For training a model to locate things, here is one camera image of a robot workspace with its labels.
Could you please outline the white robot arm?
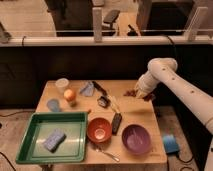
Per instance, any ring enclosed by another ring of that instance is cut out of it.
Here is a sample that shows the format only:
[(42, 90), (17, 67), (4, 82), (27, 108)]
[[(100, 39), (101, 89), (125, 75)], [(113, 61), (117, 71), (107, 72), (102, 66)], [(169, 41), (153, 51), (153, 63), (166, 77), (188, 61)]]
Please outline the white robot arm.
[(213, 135), (213, 97), (176, 74), (173, 58), (154, 58), (148, 70), (138, 79), (134, 90), (138, 98), (150, 94), (159, 83), (166, 85)]

